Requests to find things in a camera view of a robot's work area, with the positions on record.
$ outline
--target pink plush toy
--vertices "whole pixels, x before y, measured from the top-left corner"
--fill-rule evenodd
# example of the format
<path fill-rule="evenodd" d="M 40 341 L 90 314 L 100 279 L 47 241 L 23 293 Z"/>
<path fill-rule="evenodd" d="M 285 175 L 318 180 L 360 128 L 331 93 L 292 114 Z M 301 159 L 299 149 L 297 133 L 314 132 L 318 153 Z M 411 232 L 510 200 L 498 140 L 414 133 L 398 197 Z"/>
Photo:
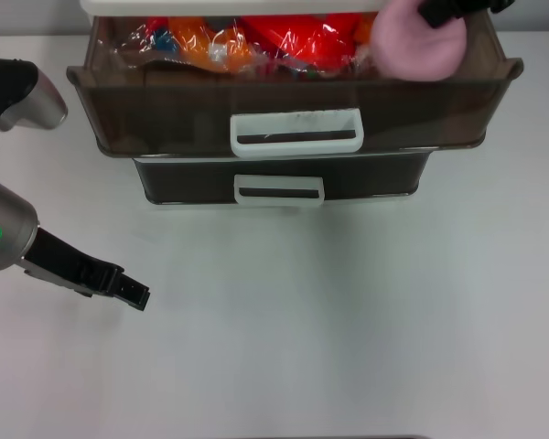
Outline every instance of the pink plush toy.
<path fill-rule="evenodd" d="M 424 0 L 391 0 L 371 34 L 379 72 L 400 80 L 436 81 L 452 76 L 466 54 L 466 23 L 452 19 L 433 29 L 418 13 Z"/>

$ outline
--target white table surface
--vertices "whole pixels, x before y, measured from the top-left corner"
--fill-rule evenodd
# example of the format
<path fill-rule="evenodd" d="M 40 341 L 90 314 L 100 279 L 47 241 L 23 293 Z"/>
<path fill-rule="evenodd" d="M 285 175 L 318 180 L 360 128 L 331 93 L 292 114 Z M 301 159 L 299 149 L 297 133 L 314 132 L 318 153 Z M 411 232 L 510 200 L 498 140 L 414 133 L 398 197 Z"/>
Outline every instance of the white table surface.
<path fill-rule="evenodd" d="M 0 37 L 70 107 L 0 136 L 43 226 L 151 288 L 144 313 L 0 273 L 0 439 L 549 438 L 549 33 L 486 143 L 411 198 L 289 212 L 148 204 L 104 157 L 68 65 L 86 37 Z"/>

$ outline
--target orange toy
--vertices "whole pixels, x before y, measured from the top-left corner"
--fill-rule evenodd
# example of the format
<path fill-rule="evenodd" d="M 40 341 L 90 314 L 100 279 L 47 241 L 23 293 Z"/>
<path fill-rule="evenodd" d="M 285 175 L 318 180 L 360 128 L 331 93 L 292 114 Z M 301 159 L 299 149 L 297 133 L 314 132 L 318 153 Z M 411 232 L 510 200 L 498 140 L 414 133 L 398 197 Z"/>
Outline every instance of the orange toy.
<path fill-rule="evenodd" d="M 253 65 L 253 53 L 240 28 L 214 32 L 201 17 L 173 16 L 168 22 L 179 53 L 192 66 L 216 73 L 239 73 Z"/>
<path fill-rule="evenodd" d="M 370 35 L 372 33 L 372 26 L 374 26 L 374 20 L 378 12 L 370 12 L 369 14 L 362 14 L 360 23 L 356 26 L 354 31 L 354 41 L 358 44 L 369 44 Z"/>

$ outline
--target plastic bag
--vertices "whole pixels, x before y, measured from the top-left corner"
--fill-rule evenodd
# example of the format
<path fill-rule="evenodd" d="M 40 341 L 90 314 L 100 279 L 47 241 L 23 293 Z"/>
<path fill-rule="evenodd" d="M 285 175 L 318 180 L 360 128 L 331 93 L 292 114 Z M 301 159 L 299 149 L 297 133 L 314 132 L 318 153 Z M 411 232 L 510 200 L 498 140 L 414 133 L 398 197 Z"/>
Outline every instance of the plastic bag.
<path fill-rule="evenodd" d="M 117 48 L 138 45 L 129 67 L 151 60 L 214 73 L 265 76 L 279 70 L 336 77 L 372 68 L 369 51 L 376 13 L 326 16 L 149 17 Z"/>

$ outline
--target brown translucent drawer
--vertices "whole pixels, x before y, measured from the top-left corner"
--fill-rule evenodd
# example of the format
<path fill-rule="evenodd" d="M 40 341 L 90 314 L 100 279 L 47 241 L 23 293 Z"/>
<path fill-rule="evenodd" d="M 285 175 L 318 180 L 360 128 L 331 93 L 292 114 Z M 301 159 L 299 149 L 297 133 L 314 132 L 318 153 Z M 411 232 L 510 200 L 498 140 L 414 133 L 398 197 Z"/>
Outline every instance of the brown translucent drawer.
<path fill-rule="evenodd" d="M 146 197 L 155 204 L 234 204 L 236 176 L 317 177 L 325 200 L 411 195 L 430 153 L 295 160 L 180 162 L 135 159 Z"/>
<path fill-rule="evenodd" d="M 82 67 L 70 67 L 100 148 L 112 156 L 234 157 L 235 114 L 358 108 L 364 129 L 355 155 L 479 145 L 511 82 L 523 70 L 507 59 L 486 13 L 466 18 L 468 51 L 457 74 L 433 83 L 379 77 L 250 80 L 169 62 L 128 69 L 113 42 L 144 23 L 96 17 Z"/>

